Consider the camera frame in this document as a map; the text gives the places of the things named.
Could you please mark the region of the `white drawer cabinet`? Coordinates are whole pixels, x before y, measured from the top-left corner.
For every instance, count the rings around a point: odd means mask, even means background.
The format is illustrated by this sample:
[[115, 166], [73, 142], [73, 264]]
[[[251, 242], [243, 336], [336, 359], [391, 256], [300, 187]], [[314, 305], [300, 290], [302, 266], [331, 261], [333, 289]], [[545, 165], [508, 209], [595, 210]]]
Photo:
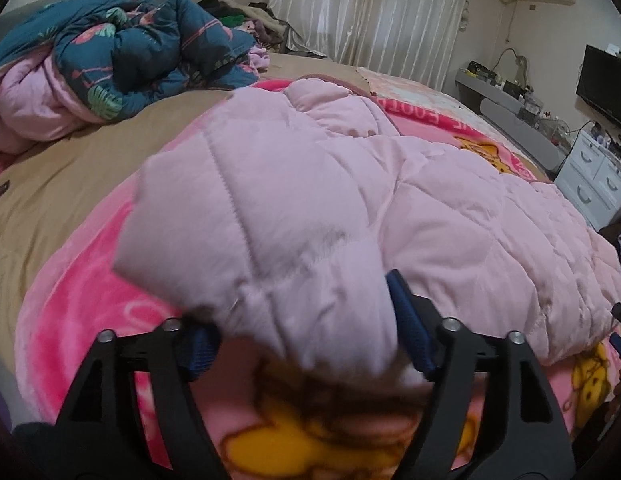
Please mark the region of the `white drawer cabinet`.
[[621, 162], [585, 128], [553, 183], [595, 231], [621, 219]]

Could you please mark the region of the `peach white small blanket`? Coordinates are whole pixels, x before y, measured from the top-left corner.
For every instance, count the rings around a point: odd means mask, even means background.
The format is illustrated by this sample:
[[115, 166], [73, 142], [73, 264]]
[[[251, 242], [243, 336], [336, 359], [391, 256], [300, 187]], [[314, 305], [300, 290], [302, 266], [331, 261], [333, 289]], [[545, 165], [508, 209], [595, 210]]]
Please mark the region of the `peach white small blanket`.
[[524, 151], [509, 141], [504, 133], [452, 96], [425, 84], [377, 73], [365, 67], [358, 67], [357, 73], [368, 82], [372, 94], [389, 104], [399, 104], [405, 115], [411, 110], [420, 119], [441, 128], [458, 131], [471, 129], [503, 144], [511, 153], [527, 158]]

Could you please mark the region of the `navy flamingo comforter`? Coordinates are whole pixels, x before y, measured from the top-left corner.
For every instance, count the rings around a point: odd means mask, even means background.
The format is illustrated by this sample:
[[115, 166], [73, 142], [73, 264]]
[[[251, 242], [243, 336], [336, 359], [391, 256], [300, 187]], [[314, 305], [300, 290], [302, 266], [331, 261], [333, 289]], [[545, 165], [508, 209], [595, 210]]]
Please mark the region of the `navy flamingo comforter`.
[[251, 34], [192, 0], [58, 1], [0, 41], [0, 154], [187, 90], [249, 86], [268, 65]]

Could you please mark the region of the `pink quilted jacket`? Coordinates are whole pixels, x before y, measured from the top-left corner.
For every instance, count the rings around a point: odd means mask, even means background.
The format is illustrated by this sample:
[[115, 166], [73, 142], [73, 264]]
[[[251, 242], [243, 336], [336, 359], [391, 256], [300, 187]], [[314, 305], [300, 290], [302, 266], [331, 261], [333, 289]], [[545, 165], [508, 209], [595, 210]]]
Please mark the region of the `pink quilted jacket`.
[[138, 174], [113, 263], [168, 304], [327, 382], [407, 392], [385, 278], [440, 314], [525, 338], [545, 365], [614, 326], [614, 248], [557, 188], [404, 136], [319, 78], [233, 91]]

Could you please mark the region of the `black flat television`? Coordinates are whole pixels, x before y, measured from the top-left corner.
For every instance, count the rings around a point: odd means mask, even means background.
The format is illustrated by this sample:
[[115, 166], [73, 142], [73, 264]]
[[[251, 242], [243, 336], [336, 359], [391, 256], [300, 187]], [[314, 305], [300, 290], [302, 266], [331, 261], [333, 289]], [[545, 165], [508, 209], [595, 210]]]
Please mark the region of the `black flat television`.
[[588, 44], [576, 94], [621, 128], [621, 58]]

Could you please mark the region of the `clutter on grey shelf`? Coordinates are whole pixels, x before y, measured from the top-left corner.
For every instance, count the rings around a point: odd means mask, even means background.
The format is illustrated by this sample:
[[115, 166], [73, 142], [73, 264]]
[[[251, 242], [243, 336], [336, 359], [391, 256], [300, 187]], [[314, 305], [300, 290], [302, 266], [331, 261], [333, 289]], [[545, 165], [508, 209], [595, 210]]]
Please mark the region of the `clutter on grey shelf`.
[[[513, 54], [516, 63], [516, 75], [511, 79], [506, 79], [496, 72], [501, 59], [507, 52]], [[553, 117], [548, 110], [545, 110], [543, 102], [535, 96], [533, 88], [529, 85], [527, 65], [529, 63], [524, 55], [519, 54], [513, 48], [506, 48], [492, 68], [470, 61], [463, 69], [463, 73], [515, 99], [519, 103], [519, 108], [515, 111], [516, 116], [542, 133], [553, 145], [567, 152], [572, 148], [576, 132], [572, 131], [563, 119]]]

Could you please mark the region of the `white striped curtain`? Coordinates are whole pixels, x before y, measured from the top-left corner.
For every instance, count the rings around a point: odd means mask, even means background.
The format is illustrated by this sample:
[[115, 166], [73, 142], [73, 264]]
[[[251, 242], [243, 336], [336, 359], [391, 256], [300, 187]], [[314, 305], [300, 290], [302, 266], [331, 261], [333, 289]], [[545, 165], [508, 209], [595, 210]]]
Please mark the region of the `white striped curtain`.
[[466, 0], [269, 0], [330, 60], [440, 90]]

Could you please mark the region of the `pile of folded clothes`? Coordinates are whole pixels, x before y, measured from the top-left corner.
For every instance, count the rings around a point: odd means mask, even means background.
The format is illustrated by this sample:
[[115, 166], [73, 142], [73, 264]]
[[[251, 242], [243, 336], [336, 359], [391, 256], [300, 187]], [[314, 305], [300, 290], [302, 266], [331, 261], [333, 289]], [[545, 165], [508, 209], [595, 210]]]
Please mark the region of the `pile of folded clothes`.
[[309, 47], [302, 35], [289, 22], [277, 18], [265, 2], [251, 2], [246, 6], [234, 0], [200, 0], [198, 4], [223, 25], [252, 35], [260, 47], [270, 52], [327, 58]]

